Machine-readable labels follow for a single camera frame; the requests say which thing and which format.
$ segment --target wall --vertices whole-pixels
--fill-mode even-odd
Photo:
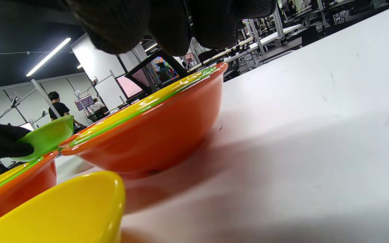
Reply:
[[[124,68],[116,55],[98,50],[87,34],[82,35],[79,39],[74,41],[70,47],[76,55],[77,60],[82,64],[82,68],[88,77],[91,80],[97,78],[98,81],[101,81],[96,86],[96,89],[109,109],[113,109],[122,103],[120,96],[124,101],[126,100],[124,93],[116,81],[112,77],[108,77],[110,75],[110,70],[112,70],[115,77],[125,74]],[[138,58],[136,58],[134,53],[141,61],[147,58],[147,54],[140,44],[133,49],[133,52],[129,51],[125,54],[119,54],[127,71],[130,71],[139,64]]]
[[[3,90],[0,90],[0,115],[6,111],[6,109],[9,109],[11,106],[11,101],[7,97],[7,95],[4,93]],[[3,116],[0,119],[1,124],[8,124],[10,123],[13,126],[20,126],[24,123],[26,123],[23,118],[20,116],[20,114],[15,110],[11,110],[7,115]]]
[[[37,80],[38,83],[42,85],[47,93],[51,91],[57,91],[60,94],[61,101],[66,104],[70,109],[70,114],[74,115],[76,120],[83,124],[91,123],[91,120],[86,118],[85,112],[79,111],[74,104],[76,97],[74,96],[74,91],[79,89],[81,92],[85,91],[91,82],[88,79],[88,76],[83,74],[74,74],[67,75],[66,77],[59,77],[54,79],[46,80]],[[11,105],[11,100],[14,97],[23,97],[29,91],[34,88],[32,84],[23,84],[21,86],[9,86],[0,88],[0,115],[8,109]],[[96,96],[97,93],[94,89],[89,90],[89,94]],[[25,117],[27,121],[33,119],[37,120],[43,110],[48,111],[49,106],[40,95],[39,92],[34,91],[30,96],[28,96],[20,105],[17,106],[19,112]],[[11,110],[6,116],[1,118],[1,124],[11,123],[13,126],[19,126],[25,123],[22,116],[17,110]],[[49,115],[46,115],[40,119],[35,125],[43,126],[50,122]]]

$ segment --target person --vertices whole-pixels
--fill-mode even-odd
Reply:
[[[170,67],[165,65],[163,62],[158,62],[157,66],[159,67],[159,70],[156,71],[156,73],[159,75],[159,79],[162,83],[172,78]]]
[[[291,16],[296,15],[296,6],[293,1],[289,2],[289,13]]]
[[[99,101],[99,98],[93,97],[94,104],[89,106],[94,113],[96,113],[100,108],[106,107],[102,102]]]
[[[65,115],[70,115],[68,107],[60,102],[59,94],[55,91],[52,91],[48,94],[49,99],[52,102],[52,105],[54,106],[55,110],[58,112],[60,117],[63,117]],[[51,117],[51,120],[55,120],[58,117],[55,115],[54,111],[49,107],[49,116]],[[73,123],[83,126],[81,123],[79,123],[77,120],[73,118]]]

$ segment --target desk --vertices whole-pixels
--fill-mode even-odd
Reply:
[[[289,34],[290,32],[292,32],[292,31],[294,31],[294,30],[297,30],[297,29],[300,28],[300,27],[301,27],[300,24],[298,24],[298,25],[296,25],[296,26],[290,26],[290,27],[284,28],[284,29],[283,29],[283,32],[284,32],[284,34]],[[277,32],[274,32],[274,33],[268,35],[267,37],[262,38],[262,39],[261,39],[261,44],[264,46],[264,45],[266,45],[266,44],[268,44],[268,43],[271,43],[271,42],[272,42],[273,40],[275,40],[277,37],[278,37]],[[255,49],[258,48],[258,43],[252,43],[252,44],[250,44],[249,47],[250,47],[250,48],[247,50],[248,52],[254,51]],[[233,60],[236,60],[236,59],[238,59],[238,58],[240,58],[240,57],[242,57],[242,56],[244,56],[244,55],[247,55],[247,52],[246,52],[246,51],[241,52],[241,53],[239,53],[238,55],[235,55],[235,56],[232,56],[232,57],[226,57],[226,58],[224,58],[224,61],[225,61],[225,62],[232,62]]]
[[[122,240],[389,243],[385,43],[389,10],[224,83],[191,158],[125,181]]]

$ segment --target fluorescent light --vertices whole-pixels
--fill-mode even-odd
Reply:
[[[37,66],[35,66],[29,73],[26,75],[27,77],[31,76],[35,71],[37,71],[43,64],[45,64],[51,57],[53,57],[63,46],[65,46],[71,38],[65,39],[59,46],[57,46],[53,51],[51,51],[42,61],[40,61]]]
[[[152,46],[150,46],[150,47],[148,47],[147,49],[145,49],[145,51],[149,51],[149,50],[151,50],[154,46],[157,46],[157,43],[155,43],[154,45],[152,45]]]

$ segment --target metal pole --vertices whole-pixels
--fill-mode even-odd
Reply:
[[[274,24],[276,26],[276,31],[277,31],[277,37],[279,39],[284,38],[284,31],[283,31],[283,26],[281,24],[281,18],[280,18],[280,13],[278,12],[279,7],[277,6],[274,13],[273,13],[273,19],[274,19]]]
[[[31,79],[31,83],[35,86],[35,89],[43,96],[43,98],[45,99],[45,102],[48,103],[48,106],[51,108],[51,110],[54,112],[55,116],[57,118],[60,118],[61,116],[59,115],[59,113],[57,112],[57,110],[55,109],[55,107],[52,105],[51,101],[49,100],[49,97],[48,95],[46,94],[46,92],[40,87],[40,85],[38,85],[37,81],[35,81],[35,79]]]
[[[20,100],[18,100],[18,101],[16,101],[16,103],[14,104],[14,108],[16,108],[18,105],[20,105],[20,102],[22,102],[23,100],[25,100],[28,96],[30,96],[34,91],[36,91],[36,89],[32,89],[31,91],[29,91],[25,96],[23,96]],[[7,113],[8,112],[10,112],[12,109],[14,109],[14,108],[9,108],[9,109],[7,109],[1,116],[0,116],[0,119],[3,117],[3,116],[5,116],[5,115],[7,115]]]
[[[125,101],[124,101],[124,99],[122,98],[122,96],[119,96],[119,98],[121,99],[122,104],[125,105]]]
[[[194,48],[193,43],[191,41],[190,41],[190,49],[191,49],[191,52],[193,53],[194,59],[196,60],[196,64],[201,63],[201,61],[199,60],[198,54],[196,52],[196,49]]]
[[[256,42],[258,43],[259,50],[261,52],[261,55],[265,55],[264,46],[262,46],[261,39],[259,39],[258,30],[255,28],[255,24],[253,23],[253,20],[249,20],[250,26],[253,28],[253,35],[255,36]]]
[[[14,107],[20,105],[20,102],[22,102],[23,100],[25,100],[28,96],[30,96],[32,93],[34,93],[36,89],[32,89],[31,91],[28,92],[28,94],[26,94],[25,96],[23,96],[20,100],[17,100],[16,103],[14,104]]]
[[[252,34],[252,30],[250,29],[250,25],[249,25],[249,22],[247,20],[243,20],[244,23],[245,23],[245,26],[247,27],[247,30],[249,31],[249,34],[250,34],[250,37],[254,38],[253,37],[253,34]]]

